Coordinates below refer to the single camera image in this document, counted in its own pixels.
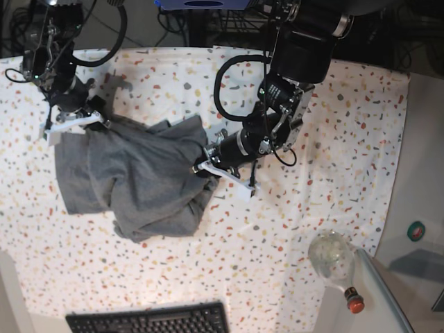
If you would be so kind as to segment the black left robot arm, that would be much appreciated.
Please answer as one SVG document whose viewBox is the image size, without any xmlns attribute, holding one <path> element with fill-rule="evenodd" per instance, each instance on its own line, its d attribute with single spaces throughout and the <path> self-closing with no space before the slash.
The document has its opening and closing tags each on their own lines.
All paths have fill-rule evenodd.
<svg viewBox="0 0 444 333">
<path fill-rule="evenodd" d="M 277 26 L 271 53 L 235 56 L 216 73 L 216 109 L 224 119 L 240 122 L 242 128 L 232 135 L 222 130 L 221 138 L 204 148 L 194 173 L 238 179 L 243 165 L 255 165 L 259 158 L 279 149 L 290 151 L 311 94 L 327 75 L 336 43 L 348 34 L 355 17 L 386 5 L 387 1 L 277 1 L 271 11 Z M 228 113 L 220 96 L 226 71 L 243 62 L 264 66 L 259 100 L 246 116 Z"/>
</svg>

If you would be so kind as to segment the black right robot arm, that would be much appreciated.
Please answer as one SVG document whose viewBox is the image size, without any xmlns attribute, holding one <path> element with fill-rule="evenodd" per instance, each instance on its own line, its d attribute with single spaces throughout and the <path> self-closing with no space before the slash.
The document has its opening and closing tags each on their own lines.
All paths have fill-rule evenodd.
<svg viewBox="0 0 444 333">
<path fill-rule="evenodd" d="M 85 23 L 80 1 L 44 1 L 46 12 L 26 33 L 21 71 L 25 81 L 33 83 L 49 104 L 40 126 L 47 135 L 57 125 L 74 125 L 102 131 L 109 128 L 105 100 L 90 94 L 93 78 L 82 81 L 73 61 L 74 39 Z"/>
</svg>

